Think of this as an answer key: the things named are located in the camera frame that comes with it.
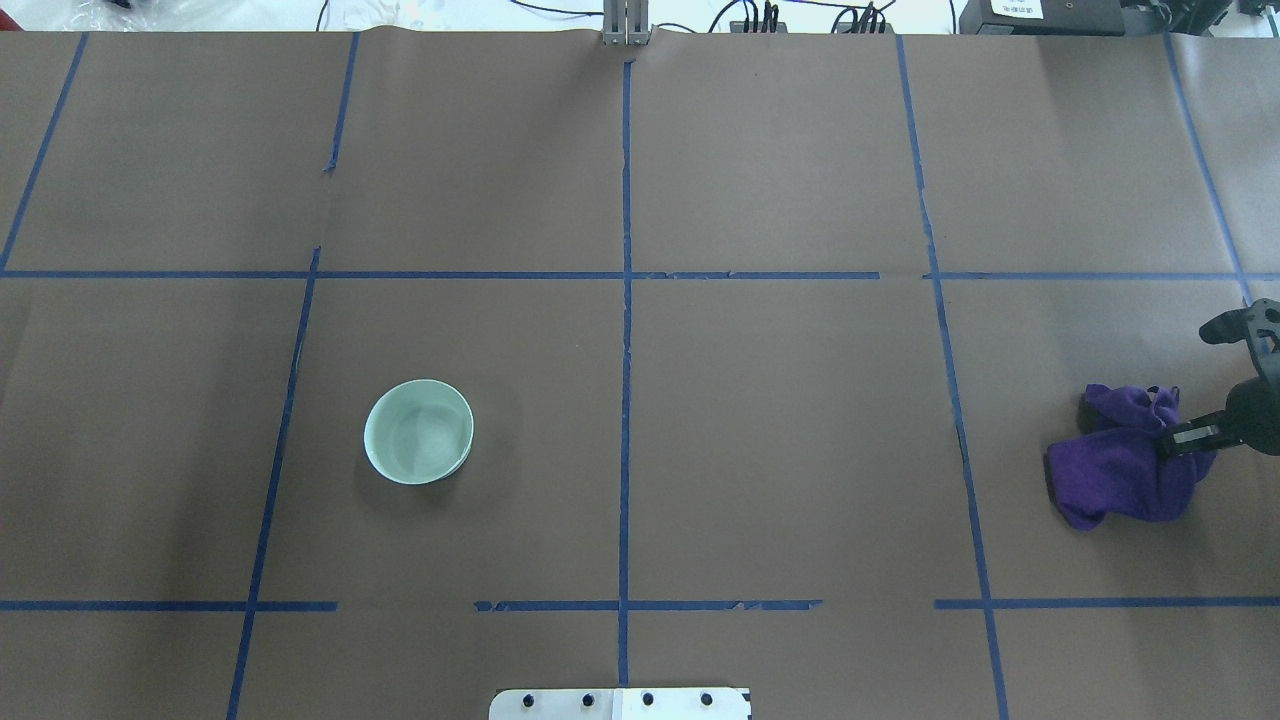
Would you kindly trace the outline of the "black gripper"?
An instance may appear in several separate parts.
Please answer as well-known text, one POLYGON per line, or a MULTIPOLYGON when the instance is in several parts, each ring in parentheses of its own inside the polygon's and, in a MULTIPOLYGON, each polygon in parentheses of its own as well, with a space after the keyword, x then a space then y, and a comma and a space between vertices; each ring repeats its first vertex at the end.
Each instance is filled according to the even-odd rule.
POLYGON ((1247 307, 1219 314, 1198 329, 1207 345, 1243 342, 1254 377, 1235 384, 1222 410, 1169 428, 1158 438, 1162 457, 1211 454, 1244 445, 1279 455, 1279 305, 1258 299, 1247 307))

